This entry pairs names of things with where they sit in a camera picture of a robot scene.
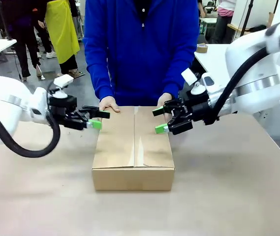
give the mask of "box flap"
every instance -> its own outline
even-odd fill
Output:
[[[93,169],[133,167],[134,107],[120,107],[120,113],[108,111],[110,119],[102,121]]]
[[[154,117],[156,107],[138,107],[135,115],[135,167],[174,167],[167,134],[156,134],[155,126],[165,123]]]
[[[155,126],[165,123],[164,117],[154,117],[153,109],[120,107],[120,113],[110,110],[110,119],[103,119],[93,169],[174,168],[168,135],[155,133]]]

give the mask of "person's right hand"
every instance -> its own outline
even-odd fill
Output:
[[[200,12],[201,18],[205,18],[207,16],[207,14],[203,11]]]
[[[111,107],[115,112],[120,112],[116,100],[112,96],[104,97],[99,103],[99,110],[104,111],[106,108]]]
[[[41,22],[41,21],[38,21],[38,24],[40,27],[42,27],[43,29],[45,28],[45,23]]]

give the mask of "sneaker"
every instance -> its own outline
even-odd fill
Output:
[[[41,69],[40,69],[39,65],[36,66],[36,75],[37,75],[37,77],[42,76],[42,72],[41,72]]]
[[[54,51],[46,54],[46,58],[48,58],[48,59],[56,58],[56,57],[57,57],[57,54]]]

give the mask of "pole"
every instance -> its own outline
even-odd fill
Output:
[[[279,0],[277,0],[276,6],[275,6],[274,11],[273,11],[273,14],[276,13],[276,10],[277,10],[277,7],[278,7],[278,3],[279,3]]]
[[[248,6],[248,12],[247,12],[247,15],[246,15],[246,18],[245,18],[245,21],[244,21],[242,32],[240,33],[240,37],[243,36],[244,33],[245,33],[252,7],[253,7],[253,0],[250,0],[249,6]]]

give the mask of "hand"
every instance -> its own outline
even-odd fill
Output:
[[[42,27],[43,29],[45,28],[45,23],[41,22],[41,21],[38,21],[38,24],[40,27]]]
[[[204,11],[201,11],[201,18],[205,18],[207,16],[207,14]]]
[[[165,102],[172,100],[173,96],[170,93],[164,93],[158,100],[157,108],[160,108],[165,105]]]
[[[111,107],[117,113],[120,112],[116,100],[112,96],[104,97],[99,103],[99,110],[104,111],[107,107]]]
[[[158,100],[157,108],[160,108],[165,105],[165,102],[172,100],[173,96],[170,93],[164,93]],[[164,114],[165,122],[169,122],[171,120],[170,114]]]

